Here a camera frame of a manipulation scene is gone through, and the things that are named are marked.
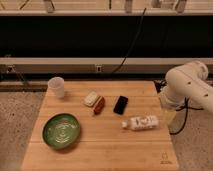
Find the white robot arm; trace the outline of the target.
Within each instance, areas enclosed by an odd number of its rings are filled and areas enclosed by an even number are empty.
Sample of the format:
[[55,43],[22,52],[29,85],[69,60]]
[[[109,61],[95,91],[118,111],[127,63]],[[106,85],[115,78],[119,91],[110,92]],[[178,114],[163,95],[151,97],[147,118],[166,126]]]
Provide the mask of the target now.
[[176,116],[175,109],[189,98],[213,114],[213,86],[206,83],[207,66],[200,61],[188,62],[170,69],[166,86],[159,93],[163,114],[168,125]]

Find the translucent yellowish pusher tool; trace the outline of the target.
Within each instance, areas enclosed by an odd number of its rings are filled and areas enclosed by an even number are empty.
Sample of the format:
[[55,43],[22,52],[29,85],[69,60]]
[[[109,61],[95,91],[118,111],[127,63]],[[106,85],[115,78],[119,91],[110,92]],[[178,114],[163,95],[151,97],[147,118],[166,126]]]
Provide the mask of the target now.
[[165,121],[168,125],[170,125],[173,121],[173,119],[176,116],[176,111],[175,110],[169,110],[169,109],[164,109],[163,110]]

